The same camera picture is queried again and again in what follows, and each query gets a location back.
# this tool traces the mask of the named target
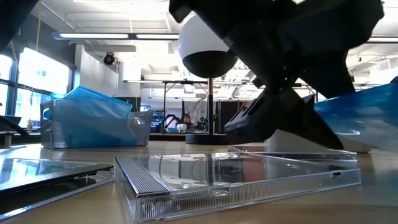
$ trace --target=window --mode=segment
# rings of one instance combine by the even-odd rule
[[[66,65],[25,48],[21,53],[19,69],[20,84],[54,93],[67,92],[69,68]]]
[[[0,115],[6,114],[8,86],[0,84]]]
[[[10,71],[11,71],[11,66],[12,66],[12,59],[0,55],[0,78],[4,80],[9,80],[10,79]]]
[[[50,96],[29,90],[18,89],[15,116],[22,117],[19,126],[26,128],[28,120],[33,122],[33,128],[40,128],[40,104],[51,100]]]

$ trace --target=white object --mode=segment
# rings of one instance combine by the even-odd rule
[[[184,133],[188,126],[186,124],[178,124],[176,128],[180,133]]]
[[[370,145],[347,139],[343,136],[338,137],[344,145],[344,151],[367,153],[372,149]],[[286,149],[311,152],[318,151],[319,149],[326,149],[326,147],[296,136],[295,134],[277,130],[271,138],[267,140],[267,150],[269,152],[280,152]]]
[[[211,50],[227,52],[229,47],[198,16],[193,16],[182,27],[178,38],[181,58]]]

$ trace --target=ceiling light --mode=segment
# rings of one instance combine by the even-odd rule
[[[252,101],[254,99],[250,99],[250,98],[215,98],[214,100],[221,100],[221,101],[228,101],[228,100]]]
[[[128,34],[59,34],[66,39],[128,39]]]
[[[368,44],[398,44],[398,37],[371,37]]]
[[[178,40],[179,34],[136,34],[137,39]]]
[[[58,33],[53,32],[55,40],[178,40],[178,34],[137,34],[137,33]]]
[[[206,98],[197,98],[197,97],[161,97],[161,96],[150,96],[149,99],[156,99],[156,100],[206,100]]]
[[[163,81],[156,80],[124,80],[126,83],[163,83]]]
[[[164,2],[164,0],[152,0],[154,2]],[[87,2],[87,3],[137,3],[147,2],[144,0],[73,0],[73,2]]]
[[[243,85],[246,82],[213,82],[215,85]]]

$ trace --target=transparent plastic box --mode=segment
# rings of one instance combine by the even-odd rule
[[[153,111],[135,112],[129,118],[90,116],[70,100],[40,105],[41,142],[52,149],[146,146]]]
[[[114,178],[139,223],[361,183],[355,167],[243,152],[116,157]]]

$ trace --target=black and white sphere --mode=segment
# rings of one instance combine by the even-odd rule
[[[178,52],[188,71],[201,78],[224,75],[238,59],[198,16],[182,27]]]

